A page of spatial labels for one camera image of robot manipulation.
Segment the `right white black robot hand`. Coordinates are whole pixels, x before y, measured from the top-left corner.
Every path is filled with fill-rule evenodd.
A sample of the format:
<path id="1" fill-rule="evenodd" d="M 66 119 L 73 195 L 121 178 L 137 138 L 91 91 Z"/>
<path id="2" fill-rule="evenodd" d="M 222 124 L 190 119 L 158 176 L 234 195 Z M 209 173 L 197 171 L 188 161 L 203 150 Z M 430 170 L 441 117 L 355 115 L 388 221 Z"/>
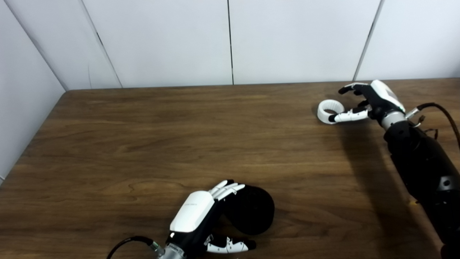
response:
<path id="1" fill-rule="evenodd" d="M 346 113 L 343 111 L 343 105 L 339 103 L 336 105 L 339 110 L 335 114 L 325 114 L 325 118 L 322 120 L 324 123 L 335 124 L 370 118 L 382 124 L 384 119 L 393 113 L 399 114 L 403 119 L 405 118 L 404 105 L 398 100 L 394 92 L 380 80 L 373 80 L 371 83 L 351 83 L 338 91 L 341 95 L 348 92 L 353 92 L 356 96 L 362 95 L 364 100 L 356 108 Z"/>

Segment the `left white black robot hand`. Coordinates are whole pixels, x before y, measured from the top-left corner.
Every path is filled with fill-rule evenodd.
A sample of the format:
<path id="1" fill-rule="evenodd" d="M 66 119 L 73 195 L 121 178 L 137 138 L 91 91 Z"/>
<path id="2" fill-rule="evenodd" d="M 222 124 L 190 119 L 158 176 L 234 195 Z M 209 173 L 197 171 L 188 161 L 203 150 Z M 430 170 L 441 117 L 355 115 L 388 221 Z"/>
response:
<path id="1" fill-rule="evenodd" d="M 256 249 L 256 242 L 213 234 L 226 205 L 245 184 L 224 180 L 211 190 L 191 193 L 170 224 L 162 259 L 195 259 L 205 253 L 237 254 Z"/>

